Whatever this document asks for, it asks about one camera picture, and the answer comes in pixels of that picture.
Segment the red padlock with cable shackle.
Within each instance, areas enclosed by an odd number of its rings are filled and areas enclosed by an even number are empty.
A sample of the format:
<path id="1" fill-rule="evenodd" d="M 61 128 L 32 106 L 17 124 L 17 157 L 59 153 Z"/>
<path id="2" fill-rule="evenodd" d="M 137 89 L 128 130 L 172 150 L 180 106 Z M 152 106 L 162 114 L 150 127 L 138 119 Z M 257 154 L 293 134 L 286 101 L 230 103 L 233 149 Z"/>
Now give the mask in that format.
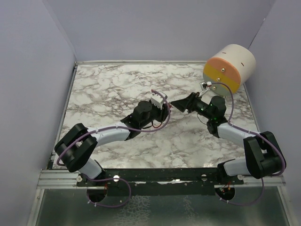
<path id="1" fill-rule="evenodd" d="M 155 119 L 151 122 L 151 126 L 154 128 L 154 129 L 159 129 L 161 128 L 164 123 L 165 123 L 165 120 L 168 118 L 169 116 L 169 112 L 168 112 L 168 109 L 167 109 L 167 105 L 166 104 L 163 104 L 162 108 L 159 109 L 157 108 L 156 110 L 156 117 Z M 159 125 L 155 125 L 154 124 L 154 121 L 157 121 L 159 122 Z"/>

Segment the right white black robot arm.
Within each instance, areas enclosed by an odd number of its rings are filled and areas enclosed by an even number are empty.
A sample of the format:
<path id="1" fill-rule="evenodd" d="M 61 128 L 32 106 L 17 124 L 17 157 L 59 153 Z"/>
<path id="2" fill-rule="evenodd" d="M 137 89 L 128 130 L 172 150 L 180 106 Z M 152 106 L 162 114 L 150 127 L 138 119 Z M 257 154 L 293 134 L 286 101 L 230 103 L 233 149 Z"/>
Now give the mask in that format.
<path id="1" fill-rule="evenodd" d="M 171 102 L 181 112 L 197 112 L 208 119 L 206 125 L 210 134 L 223 138 L 244 148 L 245 156 L 222 163 L 223 169 L 216 172 L 216 179 L 227 184 L 236 175 L 251 175 L 256 179 L 265 176 L 278 176 L 286 168 L 284 156 L 273 133 L 253 132 L 235 126 L 225 118 L 225 99 L 220 96 L 205 103 L 198 93 Z"/>

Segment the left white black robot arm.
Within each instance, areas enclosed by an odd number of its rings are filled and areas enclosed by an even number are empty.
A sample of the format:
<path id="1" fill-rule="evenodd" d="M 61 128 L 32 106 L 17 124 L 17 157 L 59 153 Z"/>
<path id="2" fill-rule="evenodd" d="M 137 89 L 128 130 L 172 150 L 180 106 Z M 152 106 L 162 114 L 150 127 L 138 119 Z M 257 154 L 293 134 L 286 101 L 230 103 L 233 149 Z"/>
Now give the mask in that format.
<path id="1" fill-rule="evenodd" d="M 57 165 L 65 166 L 69 172 L 78 171 L 88 181 L 98 186 L 103 182 L 105 172 L 101 165 L 91 158 L 93 151 L 115 141 L 127 141 L 140 133 L 150 133 L 146 126 L 153 121 L 167 123 L 170 119 L 170 105 L 156 106 L 154 101 L 141 101 L 134 111 L 114 125 L 88 128 L 82 123 L 74 125 L 55 145 Z"/>

